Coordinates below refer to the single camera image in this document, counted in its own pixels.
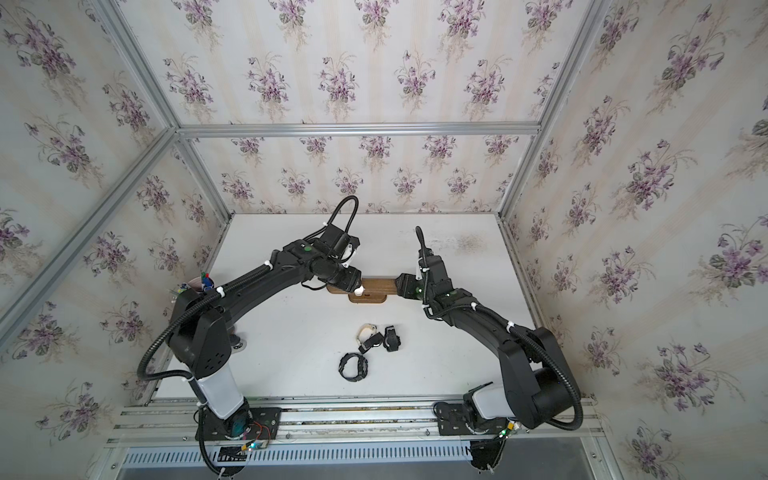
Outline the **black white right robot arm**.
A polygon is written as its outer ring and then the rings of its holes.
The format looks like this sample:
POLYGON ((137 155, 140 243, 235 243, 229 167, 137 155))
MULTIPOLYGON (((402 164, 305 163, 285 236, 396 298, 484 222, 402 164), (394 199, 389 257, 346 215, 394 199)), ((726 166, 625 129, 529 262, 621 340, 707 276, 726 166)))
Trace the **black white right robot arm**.
POLYGON ((528 429, 542 424, 564 431, 582 427, 581 391, 550 330, 507 320, 468 290, 456 288, 438 255, 422 258, 416 274, 403 273, 394 284, 398 296, 421 302, 428 319, 467 333, 497 358, 501 382, 463 396, 469 428, 484 429, 501 418, 528 429))

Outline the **brown wooden watch stand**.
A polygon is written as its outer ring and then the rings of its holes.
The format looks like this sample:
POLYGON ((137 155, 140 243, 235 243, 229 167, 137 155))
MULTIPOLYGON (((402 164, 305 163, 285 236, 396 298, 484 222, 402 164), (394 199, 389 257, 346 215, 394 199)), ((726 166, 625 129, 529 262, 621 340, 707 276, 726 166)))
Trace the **brown wooden watch stand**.
POLYGON ((353 304, 383 304, 389 297, 397 295, 394 278, 363 278, 362 286, 365 287, 365 292, 360 297, 331 285, 328 285, 326 290, 333 295, 346 296, 353 304))

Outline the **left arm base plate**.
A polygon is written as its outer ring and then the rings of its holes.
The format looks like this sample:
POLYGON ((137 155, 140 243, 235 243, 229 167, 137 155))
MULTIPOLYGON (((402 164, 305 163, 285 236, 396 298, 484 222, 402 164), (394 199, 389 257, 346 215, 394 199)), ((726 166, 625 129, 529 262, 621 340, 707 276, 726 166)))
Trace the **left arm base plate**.
POLYGON ((225 440, 275 440, 280 425, 281 408, 250 408, 237 410, 232 416, 220 419, 208 407, 196 416, 198 423, 195 439, 204 442, 225 440))

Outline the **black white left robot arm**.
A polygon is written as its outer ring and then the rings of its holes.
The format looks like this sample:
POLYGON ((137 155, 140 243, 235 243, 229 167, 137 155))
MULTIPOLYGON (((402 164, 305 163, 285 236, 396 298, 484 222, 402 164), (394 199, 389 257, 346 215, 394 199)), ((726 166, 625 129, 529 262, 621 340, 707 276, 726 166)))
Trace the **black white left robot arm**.
POLYGON ((359 245, 357 237, 345 232, 298 239, 228 283, 181 295, 166 343, 191 375, 187 382, 198 399, 197 439, 212 430, 217 440, 239 440, 253 422, 229 366, 230 331, 235 324, 281 291, 312 279, 346 293, 359 289, 362 273, 348 264, 359 245))

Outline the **beige band smartwatch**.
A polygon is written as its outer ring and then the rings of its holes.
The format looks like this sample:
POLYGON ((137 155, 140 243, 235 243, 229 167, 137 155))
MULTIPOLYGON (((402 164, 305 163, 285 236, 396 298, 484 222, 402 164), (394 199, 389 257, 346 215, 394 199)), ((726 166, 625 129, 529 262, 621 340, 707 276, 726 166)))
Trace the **beige band smartwatch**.
POLYGON ((356 340, 359 344, 362 344, 377 333, 378 333, 378 327, 376 325, 365 323, 358 329, 356 334, 356 340))

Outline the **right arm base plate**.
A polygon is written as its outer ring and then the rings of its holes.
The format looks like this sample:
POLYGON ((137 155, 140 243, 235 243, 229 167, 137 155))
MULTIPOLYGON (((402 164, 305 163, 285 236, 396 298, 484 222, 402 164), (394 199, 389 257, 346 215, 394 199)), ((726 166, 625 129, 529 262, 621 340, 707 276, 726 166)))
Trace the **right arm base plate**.
POLYGON ((445 401, 435 402, 432 412, 437 421, 440 436, 482 435, 486 430, 473 429, 464 415, 463 406, 459 403, 445 401))

